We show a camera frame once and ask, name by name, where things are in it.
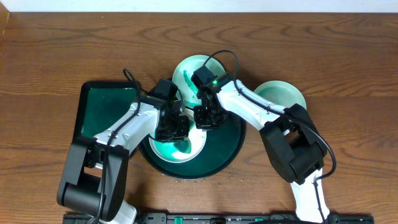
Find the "white plate green smear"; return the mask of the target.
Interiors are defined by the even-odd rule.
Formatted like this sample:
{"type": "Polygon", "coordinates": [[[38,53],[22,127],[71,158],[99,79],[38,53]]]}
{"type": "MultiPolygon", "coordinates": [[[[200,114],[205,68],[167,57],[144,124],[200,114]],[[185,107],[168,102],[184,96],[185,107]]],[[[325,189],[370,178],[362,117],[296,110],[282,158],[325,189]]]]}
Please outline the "white plate green smear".
{"type": "Polygon", "coordinates": [[[166,162],[183,163],[190,161],[199,155],[206,143],[206,131],[197,129],[196,123],[194,122],[193,110],[185,108],[184,115],[188,116],[190,122],[188,138],[185,139],[189,140],[191,143],[192,151],[190,154],[184,154],[177,151],[174,147],[175,142],[158,142],[153,139],[149,139],[149,144],[152,150],[160,159],[166,162]]]}

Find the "green scrubbing sponge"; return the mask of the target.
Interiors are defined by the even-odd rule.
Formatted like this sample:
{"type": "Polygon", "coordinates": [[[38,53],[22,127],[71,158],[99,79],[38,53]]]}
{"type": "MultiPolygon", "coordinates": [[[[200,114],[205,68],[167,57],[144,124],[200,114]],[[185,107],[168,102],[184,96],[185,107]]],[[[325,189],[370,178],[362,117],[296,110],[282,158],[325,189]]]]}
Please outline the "green scrubbing sponge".
{"type": "Polygon", "coordinates": [[[184,154],[190,154],[192,151],[191,143],[189,140],[175,142],[174,147],[177,151],[184,154]]]}

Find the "pale green plate top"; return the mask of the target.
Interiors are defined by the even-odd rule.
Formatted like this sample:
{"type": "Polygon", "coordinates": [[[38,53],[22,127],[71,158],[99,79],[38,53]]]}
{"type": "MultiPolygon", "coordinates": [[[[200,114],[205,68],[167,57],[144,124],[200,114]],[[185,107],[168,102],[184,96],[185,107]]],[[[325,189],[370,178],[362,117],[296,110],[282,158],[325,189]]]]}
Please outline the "pale green plate top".
{"type": "Polygon", "coordinates": [[[178,86],[181,94],[177,98],[182,99],[186,107],[194,108],[201,105],[201,99],[197,97],[197,88],[191,81],[195,70],[200,68],[206,61],[206,55],[192,55],[182,60],[174,71],[172,82],[178,86]]]}

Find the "pale green plate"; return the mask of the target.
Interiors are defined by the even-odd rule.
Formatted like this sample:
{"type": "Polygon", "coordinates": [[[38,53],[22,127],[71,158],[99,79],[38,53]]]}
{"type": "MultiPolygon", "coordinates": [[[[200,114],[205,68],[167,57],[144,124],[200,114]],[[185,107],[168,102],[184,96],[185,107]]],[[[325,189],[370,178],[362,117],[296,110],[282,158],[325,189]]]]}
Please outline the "pale green plate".
{"type": "Polygon", "coordinates": [[[194,108],[201,105],[201,99],[197,97],[197,88],[191,81],[195,70],[200,68],[206,61],[206,55],[192,55],[182,60],[174,71],[172,82],[178,86],[181,94],[177,98],[182,99],[186,107],[194,108]]]}
{"type": "Polygon", "coordinates": [[[288,82],[273,80],[259,85],[254,92],[268,101],[290,108],[294,104],[307,109],[304,96],[288,82]]]}

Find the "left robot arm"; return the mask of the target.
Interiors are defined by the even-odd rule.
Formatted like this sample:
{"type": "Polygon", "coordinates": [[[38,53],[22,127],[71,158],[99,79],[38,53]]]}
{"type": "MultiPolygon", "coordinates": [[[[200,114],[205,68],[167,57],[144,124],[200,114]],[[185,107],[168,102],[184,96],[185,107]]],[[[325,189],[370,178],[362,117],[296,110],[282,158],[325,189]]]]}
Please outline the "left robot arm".
{"type": "Polygon", "coordinates": [[[89,215],[89,223],[132,223],[134,208],[124,202],[129,157],[148,136],[166,142],[187,138],[184,109],[182,100],[146,95],[103,132],[77,136],[68,150],[57,203],[89,215]]]}

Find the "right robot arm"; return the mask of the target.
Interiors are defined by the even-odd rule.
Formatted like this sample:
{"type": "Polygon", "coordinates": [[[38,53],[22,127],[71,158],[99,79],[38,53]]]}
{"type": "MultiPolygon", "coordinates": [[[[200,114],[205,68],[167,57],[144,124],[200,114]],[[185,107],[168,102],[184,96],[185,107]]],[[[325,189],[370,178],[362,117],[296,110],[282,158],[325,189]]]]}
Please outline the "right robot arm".
{"type": "Polygon", "coordinates": [[[307,110],[299,104],[285,107],[265,100],[229,76],[194,75],[187,82],[201,99],[201,105],[194,107],[197,127],[213,129],[227,112],[254,126],[272,167],[292,187],[298,219],[325,223],[330,210],[323,196],[322,179],[333,172],[323,173],[323,159],[333,151],[307,110]]]}

